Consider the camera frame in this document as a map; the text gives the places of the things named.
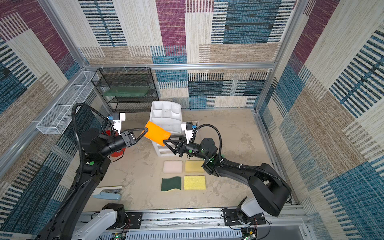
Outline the white plastic drawer organizer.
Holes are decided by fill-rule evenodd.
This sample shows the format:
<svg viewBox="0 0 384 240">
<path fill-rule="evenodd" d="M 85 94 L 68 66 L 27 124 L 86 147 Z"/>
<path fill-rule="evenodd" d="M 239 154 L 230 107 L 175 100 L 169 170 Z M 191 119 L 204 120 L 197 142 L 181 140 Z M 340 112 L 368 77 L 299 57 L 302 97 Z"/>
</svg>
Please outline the white plastic drawer organizer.
<svg viewBox="0 0 384 240">
<path fill-rule="evenodd" d="M 181 105 L 169 101 L 154 101 L 152 102 L 149 121 L 172 135 L 180 135 L 182 134 Z"/>
</svg>

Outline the pale yellow cellulose sponge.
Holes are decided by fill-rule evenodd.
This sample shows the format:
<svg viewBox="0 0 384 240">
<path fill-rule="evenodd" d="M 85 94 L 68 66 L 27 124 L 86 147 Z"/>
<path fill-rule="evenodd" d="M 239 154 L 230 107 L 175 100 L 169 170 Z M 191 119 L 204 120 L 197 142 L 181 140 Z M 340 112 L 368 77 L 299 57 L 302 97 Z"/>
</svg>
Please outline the pale yellow cellulose sponge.
<svg viewBox="0 0 384 240">
<path fill-rule="evenodd" d="M 206 190 L 206 177 L 184 176 L 184 190 Z"/>
</svg>

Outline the dark green scouring sponge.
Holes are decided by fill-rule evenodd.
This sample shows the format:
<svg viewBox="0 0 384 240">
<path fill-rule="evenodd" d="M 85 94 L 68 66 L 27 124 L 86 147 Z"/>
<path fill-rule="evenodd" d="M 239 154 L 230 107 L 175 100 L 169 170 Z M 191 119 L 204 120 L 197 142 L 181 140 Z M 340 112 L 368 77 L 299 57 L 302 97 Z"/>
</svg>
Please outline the dark green scouring sponge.
<svg viewBox="0 0 384 240">
<path fill-rule="evenodd" d="M 171 190 L 181 190 L 182 179 L 181 177 L 172 177 L 169 179 L 162 179 L 161 191 L 168 192 Z"/>
</svg>

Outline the pink sponge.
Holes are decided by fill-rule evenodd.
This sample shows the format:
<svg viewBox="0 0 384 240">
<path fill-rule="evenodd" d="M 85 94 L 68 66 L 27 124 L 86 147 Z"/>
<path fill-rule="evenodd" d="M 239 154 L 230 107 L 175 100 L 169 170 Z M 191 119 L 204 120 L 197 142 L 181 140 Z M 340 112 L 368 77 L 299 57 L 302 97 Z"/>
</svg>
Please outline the pink sponge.
<svg viewBox="0 0 384 240">
<path fill-rule="evenodd" d="M 183 172 L 182 161 L 164 161 L 163 173 L 165 174 L 180 174 Z"/>
</svg>

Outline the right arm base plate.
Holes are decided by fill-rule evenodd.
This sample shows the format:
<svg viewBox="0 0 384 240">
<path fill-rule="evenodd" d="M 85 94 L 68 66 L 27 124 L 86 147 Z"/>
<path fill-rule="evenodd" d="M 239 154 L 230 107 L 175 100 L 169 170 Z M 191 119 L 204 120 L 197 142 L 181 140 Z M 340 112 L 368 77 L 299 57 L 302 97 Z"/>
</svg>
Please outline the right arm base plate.
<svg viewBox="0 0 384 240">
<path fill-rule="evenodd" d="M 223 208 L 220 214 L 226 226 L 265 225 L 267 223 L 264 213 L 248 217 L 237 209 Z"/>
</svg>

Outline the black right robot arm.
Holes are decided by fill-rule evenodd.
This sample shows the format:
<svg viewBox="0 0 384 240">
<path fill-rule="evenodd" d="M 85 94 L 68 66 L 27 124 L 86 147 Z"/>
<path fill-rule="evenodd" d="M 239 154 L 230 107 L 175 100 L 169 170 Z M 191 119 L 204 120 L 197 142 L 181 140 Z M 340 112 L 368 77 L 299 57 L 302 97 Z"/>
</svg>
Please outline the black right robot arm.
<svg viewBox="0 0 384 240">
<path fill-rule="evenodd" d="M 244 198 L 237 207 L 237 219 L 244 223 L 265 213 L 279 216 L 291 196 L 291 188 L 270 165 L 249 166 L 229 161 L 219 155 L 219 149 L 211 138 L 197 144 L 186 137 L 175 136 L 163 143 L 175 155 L 182 157 L 187 154 L 204 160 L 202 168 L 208 175 L 229 178 L 248 186 L 254 197 Z"/>
</svg>

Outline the orange sponge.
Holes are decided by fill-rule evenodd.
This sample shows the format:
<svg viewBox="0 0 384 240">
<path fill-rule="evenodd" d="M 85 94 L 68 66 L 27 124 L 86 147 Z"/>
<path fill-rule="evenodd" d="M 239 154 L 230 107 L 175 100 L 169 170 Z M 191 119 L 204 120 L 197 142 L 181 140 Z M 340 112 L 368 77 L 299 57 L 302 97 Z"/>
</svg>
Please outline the orange sponge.
<svg viewBox="0 0 384 240">
<path fill-rule="evenodd" d="M 164 140 L 168 140 L 171 136 L 171 133 L 162 129 L 151 121 L 148 121 L 145 127 L 148 129 L 148 131 L 144 137 L 164 147 Z"/>
</svg>

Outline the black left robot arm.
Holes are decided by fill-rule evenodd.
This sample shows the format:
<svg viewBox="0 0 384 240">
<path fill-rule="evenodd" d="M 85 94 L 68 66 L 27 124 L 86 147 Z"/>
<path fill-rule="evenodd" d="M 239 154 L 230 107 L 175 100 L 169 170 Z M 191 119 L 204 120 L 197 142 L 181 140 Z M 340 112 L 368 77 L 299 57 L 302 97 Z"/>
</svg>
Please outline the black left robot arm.
<svg viewBox="0 0 384 240">
<path fill-rule="evenodd" d="M 76 223 L 93 191 L 103 180 L 114 152 L 135 145 L 148 128 L 128 129 L 120 135 L 108 136 L 98 129 L 89 129 L 81 136 L 76 132 L 80 164 L 70 191 L 62 205 L 46 226 L 38 233 L 37 240 L 69 240 Z"/>
</svg>

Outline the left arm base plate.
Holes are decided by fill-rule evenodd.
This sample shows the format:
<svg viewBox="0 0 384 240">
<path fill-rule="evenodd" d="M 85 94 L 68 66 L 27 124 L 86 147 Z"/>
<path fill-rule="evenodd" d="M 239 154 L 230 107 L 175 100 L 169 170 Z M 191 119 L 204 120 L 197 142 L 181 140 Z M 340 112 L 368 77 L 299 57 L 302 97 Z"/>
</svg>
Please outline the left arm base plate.
<svg viewBox="0 0 384 240">
<path fill-rule="evenodd" d="M 109 231 L 123 231 L 130 229 L 139 229 L 142 224 L 143 212 L 126 212 L 126 222 L 122 227 L 109 227 Z"/>
</svg>

